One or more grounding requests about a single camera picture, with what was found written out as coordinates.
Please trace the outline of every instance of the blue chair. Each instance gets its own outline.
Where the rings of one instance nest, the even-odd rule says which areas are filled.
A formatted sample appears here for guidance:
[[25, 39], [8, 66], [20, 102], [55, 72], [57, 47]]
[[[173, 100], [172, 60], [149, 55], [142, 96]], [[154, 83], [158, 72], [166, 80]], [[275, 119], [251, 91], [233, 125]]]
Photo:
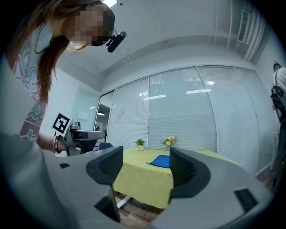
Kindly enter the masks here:
[[102, 150], [102, 149], [106, 149], [106, 148], [110, 148], [110, 147], [113, 147], [113, 145], [109, 142], [100, 143], [98, 146], [98, 150]]

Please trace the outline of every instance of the hand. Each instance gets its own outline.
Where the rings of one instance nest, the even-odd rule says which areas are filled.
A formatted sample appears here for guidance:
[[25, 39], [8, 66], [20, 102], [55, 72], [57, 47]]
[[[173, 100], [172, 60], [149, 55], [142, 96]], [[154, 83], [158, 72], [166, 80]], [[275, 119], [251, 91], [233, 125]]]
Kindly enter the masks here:
[[67, 145], [63, 138], [58, 139], [58, 149], [60, 152], [67, 150]]

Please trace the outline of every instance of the long brown hair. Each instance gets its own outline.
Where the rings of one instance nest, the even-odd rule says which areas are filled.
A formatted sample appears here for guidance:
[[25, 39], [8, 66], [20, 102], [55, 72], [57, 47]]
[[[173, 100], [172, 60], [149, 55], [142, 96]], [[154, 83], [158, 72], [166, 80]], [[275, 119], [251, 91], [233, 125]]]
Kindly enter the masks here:
[[[34, 11], [22, 21], [7, 46], [5, 53], [10, 67], [13, 69], [23, 43], [37, 27], [50, 20], [61, 19], [83, 6], [99, 4], [101, 4], [100, 0], [42, 0]], [[41, 56], [37, 79], [40, 86], [40, 100], [45, 104], [48, 103], [52, 71], [55, 73], [57, 60], [68, 44], [69, 40], [64, 36], [54, 38]]]

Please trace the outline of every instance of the black strap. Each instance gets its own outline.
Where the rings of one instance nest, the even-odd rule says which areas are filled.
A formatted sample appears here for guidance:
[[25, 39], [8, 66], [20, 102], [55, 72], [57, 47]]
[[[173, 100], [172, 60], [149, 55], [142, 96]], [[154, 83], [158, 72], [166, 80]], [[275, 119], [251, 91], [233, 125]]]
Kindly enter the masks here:
[[275, 86], [277, 86], [277, 72], [278, 71], [276, 71], [276, 74], [275, 74]]

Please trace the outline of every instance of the window blinds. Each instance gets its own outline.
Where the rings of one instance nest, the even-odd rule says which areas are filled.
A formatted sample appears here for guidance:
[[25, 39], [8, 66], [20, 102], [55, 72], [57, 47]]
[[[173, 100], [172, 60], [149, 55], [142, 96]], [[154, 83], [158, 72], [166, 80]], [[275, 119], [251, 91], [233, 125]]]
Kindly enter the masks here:
[[233, 67], [198, 67], [213, 104], [218, 154], [255, 173], [258, 129], [251, 98]]
[[163, 138], [177, 136], [176, 147], [216, 152], [210, 99], [196, 68], [150, 77], [149, 148], [166, 149]]
[[147, 98], [147, 78], [116, 89], [107, 139], [113, 146], [134, 148], [135, 138], [147, 139]]
[[259, 150], [256, 172], [258, 173], [272, 161], [273, 133], [277, 132], [274, 112], [270, 96], [259, 75], [252, 70], [236, 69], [245, 83], [257, 114]]

